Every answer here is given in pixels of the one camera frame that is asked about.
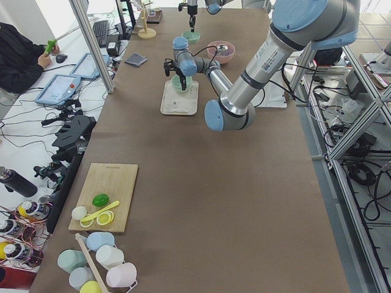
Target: yellow cup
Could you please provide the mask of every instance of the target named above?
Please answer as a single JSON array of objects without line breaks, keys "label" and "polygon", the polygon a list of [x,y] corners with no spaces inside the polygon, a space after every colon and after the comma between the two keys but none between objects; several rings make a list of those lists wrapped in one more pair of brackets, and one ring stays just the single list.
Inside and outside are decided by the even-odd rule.
[{"label": "yellow cup", "polygon": [[102,290],[100,289],[98,282],[88,281],[80,289],[80,293],[102,293]]},{"label": "yellow cup", "polygon": [[7,241],[0,242],[0,259],[5,259],[6,256],[4,252],[4,247],[6,247],[9,244],[11,244],[11,242],[7,242]]}]

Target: tiled floor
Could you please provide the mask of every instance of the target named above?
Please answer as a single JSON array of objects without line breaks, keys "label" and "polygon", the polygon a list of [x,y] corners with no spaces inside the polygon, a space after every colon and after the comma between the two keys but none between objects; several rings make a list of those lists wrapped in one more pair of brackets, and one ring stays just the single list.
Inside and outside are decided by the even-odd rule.
[{"label": "tiled floor", "polygon": [[350,45],[358,56],[361,53],[379,53],[391,42],[391,13],[360,15],[357,41]]}]

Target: teal cup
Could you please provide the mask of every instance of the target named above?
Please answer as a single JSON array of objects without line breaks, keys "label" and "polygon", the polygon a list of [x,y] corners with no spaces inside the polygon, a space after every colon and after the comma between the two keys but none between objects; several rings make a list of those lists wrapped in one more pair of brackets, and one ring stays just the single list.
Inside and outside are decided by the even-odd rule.
[{"label": "teal cup", "polygon": [[58,266],[66,271],[72,273],[78,267],[85,267],[87,264],[86,257],[83,252],[79,250],[64,250],[57,259]]},{"label": "teal cup", "polygon": [[94,232],[87,238],[87,247],[93,251],[97,251],[104,245],[114,246],[114,235],[110,232]]}]

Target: yellow spoon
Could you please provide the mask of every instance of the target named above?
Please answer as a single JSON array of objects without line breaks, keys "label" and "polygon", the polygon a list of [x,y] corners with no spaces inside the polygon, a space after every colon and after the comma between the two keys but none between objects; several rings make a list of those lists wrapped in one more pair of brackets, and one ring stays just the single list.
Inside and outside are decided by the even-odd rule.
[{"label": "yellow spoon", "polygon": [[114,207],[118,206],[119,204],[120,204],[120,201],[116,200],[116,201],[112,202],[111,204],[109,204],[108,206],[105,206],[103,209],[100,209],[99,211],[94,212],[93,214],[88,215],[87,217],[84,217],[83,219],[80,220],[80,222],[86,222],[86,221],[95,219],[96,217],[98,217],[98,215],[101,212],[104,212],[104,211],[107,211],[108,209],[114,208]]}]

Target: plastic cup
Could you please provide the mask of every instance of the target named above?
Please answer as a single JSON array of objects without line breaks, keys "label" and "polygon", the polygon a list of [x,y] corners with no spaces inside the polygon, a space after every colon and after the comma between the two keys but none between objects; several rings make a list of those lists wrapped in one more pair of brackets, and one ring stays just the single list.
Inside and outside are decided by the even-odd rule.
[{"label": "plastic cup", "polygon": [[134,287],[137,270],[134,264],[127,262],[111,268],[106,275],[106,282],[112,288]]},{"label": "plastic cup", "polygon": [[67,273],[72,273],[78,267],[85,267],[87,264],[86,257],[79,250],[64,250],[57,259],[57,264]]},{"label": "plastic cup", "polygon": [[83,287],[88,281],[95,281],[93,273],[89,267],[78,267],[73,270],[69,276],[69,285],[77,291]]},{"label": "plastic cup", "polygon": [[88,281],[82,286],[80,293],[102,293],[102,290],[100,289],[98,282]]},{"label": "plastic cup", "polygon": [[87,247],[93,251],[97,251],[104,245],[114,246],[114,235],[110,232],[94,232],[87,238]]},{"label": "plastic cup", "polygon": [[123,263],[123,252],[115,247],[104,245],[98,249],[95,254],[97,262],[99,262],[106,270],[116,267]]},{"label": "plastic cup", "polygon": [[186,77],[186,90],[182,90],[181,85],[181,79],[179,75],[174,75],[171,79],[172,87],[178,92],[178,93],[186,93],[190,90],[191,84],[193,82],[193,78],[191,76]]}]

